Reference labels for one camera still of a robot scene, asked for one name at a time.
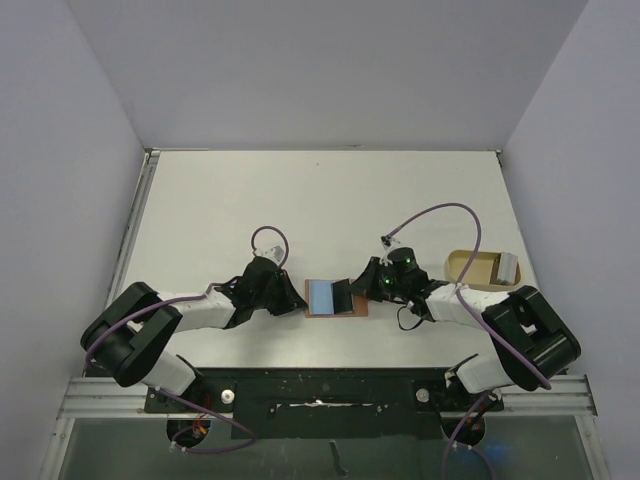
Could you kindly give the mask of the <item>brown leather card holder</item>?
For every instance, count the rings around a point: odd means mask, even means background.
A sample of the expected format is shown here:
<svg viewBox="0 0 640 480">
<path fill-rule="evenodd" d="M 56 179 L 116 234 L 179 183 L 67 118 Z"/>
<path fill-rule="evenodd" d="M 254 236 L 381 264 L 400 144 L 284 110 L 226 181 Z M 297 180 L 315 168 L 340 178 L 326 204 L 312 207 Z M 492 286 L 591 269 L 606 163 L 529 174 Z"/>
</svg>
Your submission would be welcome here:
<svg viewBox="0 0 640 480">
<path fill-rule="evenodd" d="M 307 279 L 305 281 L 305 301 L 308 308 L 307 318 L 365 318 L 369 314 L 366 298 L 353 296 L 354 312 L 351 314 L 334 315 L 331 284 L 338 280 Z"/>
</svg>

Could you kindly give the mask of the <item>black credit card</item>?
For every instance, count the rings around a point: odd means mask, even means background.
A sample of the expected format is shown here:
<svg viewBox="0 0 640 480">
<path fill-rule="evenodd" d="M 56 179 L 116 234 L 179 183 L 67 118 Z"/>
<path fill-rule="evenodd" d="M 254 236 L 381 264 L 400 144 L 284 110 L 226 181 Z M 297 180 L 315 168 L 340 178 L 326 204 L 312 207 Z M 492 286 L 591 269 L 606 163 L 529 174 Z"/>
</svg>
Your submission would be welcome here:
<svg viewBox="0 0 640 480">
<path fill-rule="evenodd" d="M 351 282 L 348 278 L 331 284 L 331 298 L 334 315 L 351 314 L 354 312 Z"/>
</svg>

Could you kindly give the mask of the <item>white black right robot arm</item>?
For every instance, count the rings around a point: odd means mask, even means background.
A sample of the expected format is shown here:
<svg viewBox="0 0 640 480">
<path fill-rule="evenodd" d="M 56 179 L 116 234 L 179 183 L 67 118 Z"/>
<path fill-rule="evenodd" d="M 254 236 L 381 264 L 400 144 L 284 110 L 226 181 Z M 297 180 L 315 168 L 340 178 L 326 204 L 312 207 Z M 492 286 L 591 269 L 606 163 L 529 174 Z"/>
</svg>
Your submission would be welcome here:
<svg viewBox="0 0 640 480">
<path fill-rule="evenodd" d="M 431 279 L 410 247 L 371 257 L 350 284 L 356 296 L 400 303 L 424 322 L 448 322 L 485 331 L 491 355 L 473 354 L 447 374 L 445 395 L 459 409 L 481 392 L 516 385 L 549 389 L 549 380 L 579 359 L 581 345 L 542 293 L 524 285 L 515 291 L 483 291 Z"/>
</svg>

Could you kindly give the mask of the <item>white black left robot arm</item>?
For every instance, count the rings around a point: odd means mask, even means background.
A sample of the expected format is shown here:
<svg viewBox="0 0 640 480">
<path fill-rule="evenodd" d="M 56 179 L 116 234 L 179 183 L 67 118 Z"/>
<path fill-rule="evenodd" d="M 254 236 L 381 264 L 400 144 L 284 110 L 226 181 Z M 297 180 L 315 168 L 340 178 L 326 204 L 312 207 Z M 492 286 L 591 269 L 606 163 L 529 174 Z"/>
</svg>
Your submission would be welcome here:
<svg viewBox="0 0 640 480">
<path fill-rule="evenodd" d="M 307 303 L 286 270 L 255 257 L 244 272 L 202 293 L 166 296 L 138 281 L 127 287 L 81 336 L 88 364 L 97 363 L 121 387 L 137 383 L 168 392 L 180 410 L 200 405 L 204 387 L 186 360 L 166 350 L 177 332 L 228 330 L 264 310 L 278 317 Z"/>
</svg>

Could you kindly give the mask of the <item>grey credit card stack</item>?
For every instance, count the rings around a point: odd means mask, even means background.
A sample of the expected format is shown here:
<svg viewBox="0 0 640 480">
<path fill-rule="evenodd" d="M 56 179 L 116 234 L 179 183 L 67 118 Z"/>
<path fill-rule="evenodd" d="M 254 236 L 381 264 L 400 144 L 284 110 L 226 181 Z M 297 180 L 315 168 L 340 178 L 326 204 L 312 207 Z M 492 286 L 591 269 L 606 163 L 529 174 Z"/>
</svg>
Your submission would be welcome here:
<svg viewBox="0 0 640 480">
<path fill-rule="evenodd" d="M 501 252 L 497 259 L 495 282 L 500 285 L 516 284 L 518 257 L 509 252 Z"/>
</svg>

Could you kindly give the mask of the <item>beige oval tray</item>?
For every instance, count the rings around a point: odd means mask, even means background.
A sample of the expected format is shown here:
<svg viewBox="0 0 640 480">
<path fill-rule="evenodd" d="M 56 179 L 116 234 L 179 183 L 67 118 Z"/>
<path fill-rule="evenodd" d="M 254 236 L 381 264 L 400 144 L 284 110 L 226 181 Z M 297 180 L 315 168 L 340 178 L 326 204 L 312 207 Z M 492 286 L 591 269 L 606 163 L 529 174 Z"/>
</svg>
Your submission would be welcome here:
<svg viewBox="0 0 640 480">
<path fill-rule="evenodd" d="M 516 284 L 500 285 L 495 282 L 497 259 L 501 252 L 478 251 L 468 266 L 461 282 L 470 288 L 497 292 L 511 291 L 521 283 L 521 269 L 518 261 Z M 445 278 L 449 282 L 458 280 L 463 269 L 467 266 L 472 255 L 471 250 L 454 250 L 449 254 L 444 263 Z"/>
</svg>

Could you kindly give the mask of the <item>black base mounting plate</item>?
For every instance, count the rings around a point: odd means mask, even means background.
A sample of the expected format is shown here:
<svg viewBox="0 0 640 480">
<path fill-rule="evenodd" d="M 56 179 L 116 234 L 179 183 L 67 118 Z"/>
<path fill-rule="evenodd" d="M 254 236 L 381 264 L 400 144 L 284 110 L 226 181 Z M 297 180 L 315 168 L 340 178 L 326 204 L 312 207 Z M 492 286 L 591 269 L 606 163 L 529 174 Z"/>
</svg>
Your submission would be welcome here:
<svg viewBox="0 0 640 480">
<path fill-rule="evenodd" d="M 235 439 L 438 439 L 477 395 L 443 368 L 203 368 L 184 398 L 229 414 Z"/>
</svg>

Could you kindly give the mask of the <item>aluminium left side rail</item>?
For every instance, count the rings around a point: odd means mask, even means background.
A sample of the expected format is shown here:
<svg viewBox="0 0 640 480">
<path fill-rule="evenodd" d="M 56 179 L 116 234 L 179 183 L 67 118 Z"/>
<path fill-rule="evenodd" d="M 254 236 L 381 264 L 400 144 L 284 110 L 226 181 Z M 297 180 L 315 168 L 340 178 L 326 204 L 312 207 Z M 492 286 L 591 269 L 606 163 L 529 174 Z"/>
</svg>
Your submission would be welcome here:
<svg viewBox="0 0 640 480">
<path fill-rule="evenodd" d="M 128 271 L 128 266 L 133 248 L 135 246 L 140 222 L 142 220 L 148 195 L 153 183 L 159 156 L 160 151 L 157 149 L 144 150 L 144 158 L 137 181 L 131 209 L 129 211 L 127 223 L 124 229 L 123 238 L 119 247 L 111 284 L 106 298 L 106 306 L 109 306 L 111 302 L 118 296 L 120 290 L 122 289 L 122 285 L 124 284 L 124 279 Z"/>
</svg>

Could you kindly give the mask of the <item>aluminium rail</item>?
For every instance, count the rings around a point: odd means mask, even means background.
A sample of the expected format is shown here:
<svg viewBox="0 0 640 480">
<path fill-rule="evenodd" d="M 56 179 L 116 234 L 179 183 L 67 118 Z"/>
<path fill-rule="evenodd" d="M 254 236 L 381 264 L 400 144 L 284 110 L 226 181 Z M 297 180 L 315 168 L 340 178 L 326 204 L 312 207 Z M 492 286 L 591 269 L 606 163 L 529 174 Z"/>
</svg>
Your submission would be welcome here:
<svg viewBox="0 0 640 480">
<path fill-rule="evenodd" d="M 129 211 L 127 223 L 124 229 L 123 238 L 119 247 L 111 284 L 106 298 L 106 306 L 109 306 L 111 302 L 118 296 L 120 290 L 122 289 L 122 285 L 124 284 L 124 279 L 128 271 L 128 266 L 133 248 L 135 246 L 140 222 L 142 220 L 148 195 L 153 183 L 159 156 L 160 151 L 157 149 L 144 150 L 144 158 L 137 181 L 131 209 Z"/>
<path fill-rule="evenodd" d="M 73 378 L 69 381 L 59 419 L 186 419 L 191 413 L 148 413 L 144 410 L 147 387 L 118 386 L 108 378 Z M 550 390 L 526 392 L 516 386 L 501 390 L 503 408 L 487 413 L 491 416 L 596 416 L 598 410 L 588 378 L 561 375 L 552 381 Z"/>
</svg>

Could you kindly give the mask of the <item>aluminium front rail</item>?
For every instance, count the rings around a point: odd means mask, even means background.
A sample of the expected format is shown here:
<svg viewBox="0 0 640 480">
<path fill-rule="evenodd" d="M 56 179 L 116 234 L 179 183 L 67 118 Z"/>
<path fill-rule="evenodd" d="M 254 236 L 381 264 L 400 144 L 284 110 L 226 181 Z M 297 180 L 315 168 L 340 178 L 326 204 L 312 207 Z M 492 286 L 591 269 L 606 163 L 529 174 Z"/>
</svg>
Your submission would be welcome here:
<svg viewBox="0 0 640 480">
<path fill-rule="evenodd" d="M 144 410 L 147 387 L 118 386 L 108 378 L 73 378 L 69 381 L 59 419 L 186 419 L 191 413 L 148 413 Z M 588 378 L 561 375 L 552 381 L 550 390 L 526 392 L 516 386 L 501 390 L 503 408 L 487 413 L 491 416 L 596 416 L 598 410 Z"/>
</svg>

